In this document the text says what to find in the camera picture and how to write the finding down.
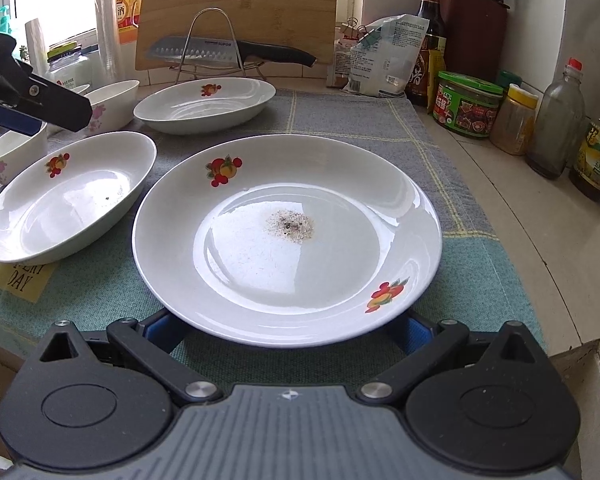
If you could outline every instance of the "knife block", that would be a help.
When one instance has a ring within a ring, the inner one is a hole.
[[[495,82],[507,31],[507,9],[494,0],[440,0],[446,28],[445,64],[458,72]]]

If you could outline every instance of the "silver bolt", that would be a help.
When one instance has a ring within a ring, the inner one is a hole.
[[[386,383],[367,383],[360,388],[360,392],[369,399],[384,399],[390,396],[394,390]]]
[[[206,399],[216,393],[218,387],[208,381],[196,381],[195,383],[187,384],[184,391],[189,397],[193,397],[194,399]]]

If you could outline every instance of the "tile grout line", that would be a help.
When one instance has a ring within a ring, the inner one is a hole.
[[[511,211],[512,215],[514,216],[514,218],[516,219],[516,221],[518,222],[518,224],[520,225],[520,227],[522,227],[522,230],[525,232],[526,237],[529,239],[529,241],[531,242],[531,244],[533,245],[534,249],[536,250],[536,253],[538,254],[538,256],[540,257],[540,260],[542,261],[542,263],[544,264],[544,267],[546,268],[547,272],[549,273],[549,276],[551,277],[552,282],[554,282],[555,285],[555,289],[558,291],[558,294],[560,294],[560,299],[562,300],[562,303],[564,304],[565,309],[567,310],[567,314],[569,314],[569,319],[571,319],[571,324],[573,325],[574,330],[576,331],[576,335],[578,336],[578,340],[580,341],[580,344],[582,344],[582,338],[580,336],[580,332],[578,331],[578,327],[575,323],[575,321],[573,320],[573,316],[571,315],[571,311],[569,310],[569,306],[567,305],[567,302],[564,301],[564,296],[562,295],[562,291],[560,290],[560,287],[558,286],[558,284],[555,282],[555,278],[552,275],[551,269],[549,268],[549,265],[547,265],[547,262],[544,260],[544,258],[542,257],[542,254],[540,254],[540,251],[538,250],[538,247],[536,246],[536,244],[534,243],[534,241],[532,240],[531,236],[529,236],[529,233],[526,231],[525,227],[522,225],[522,222],[520,221],[520,219],[518,218],[518,215],[516,215],[516,212],[513,211],[513,209],[511,208],[511,206],[509,205],[509,202],[507,202],[507,200],[503,197],[502,193],[500,193],[500,190],[498,190],[498,188],[496,187],[496,185],[493,183],[493,181],[489,178],[489,175],[487,175],[482,168],[480,167],[480,165],[476,162],[476,160],[471,156],[471,153],[469,153],[464,146],[462,145],[462,142],[459,142],[458,140],[455,140],[458,145],[462,148],[462,150],[469,156],[469,158],[473,161],[473,163],[478,167],[478,169],[480,170],[480,172],[485,176],[485,178],[489,181],[489,183],[491,184],[491,186],[493,186],[493,189],[496,190],[496,192],[498,193],[498,195],[501,197],[502,201],[507,205],[507,208],[509,208],[509,210]]]

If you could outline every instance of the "cutting board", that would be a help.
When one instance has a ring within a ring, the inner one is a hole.
[[[224,10],[238,40],[292,46],[313,54],[318,63],[331,62],[336,0],[142,0],[136,70],[167,65],[144,54],[160,38],[186,36],[191,20],[205,7]],[[221,14],[206,12],[192,36],[229,39],[231,33]]]

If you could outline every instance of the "red and yellow fruit pattern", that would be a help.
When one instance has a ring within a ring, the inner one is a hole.
[[[395,298],[404,290],[404,286],[407,284],[409,279],[406,280],[395,280],[393,283],[384,282],[380,285],[380,288],[371,295],[371,301],[366,304],[365,314],[369,312],[375,312],[381,306],[391,303],[391,300]]]
[[[222,88],[220,85],[208,84],[201,87],[202,88],[202,97],[209,97],[210,95],[215,94]]]
[[[69,160],[68,153],[61,153],[58,156],[54,156],[51,160],[45,164],[46,172],[51,178],[59,175],[64,168],[66,168],[66,162]]]
[[[211,180],[213,187],[220,184],[227,184],[230,178],[233,178],[242,165],[240,158],[232,159],[229,155],[225,158],[216,158],[213,162],[206,165],[208,173],[206,177]]]

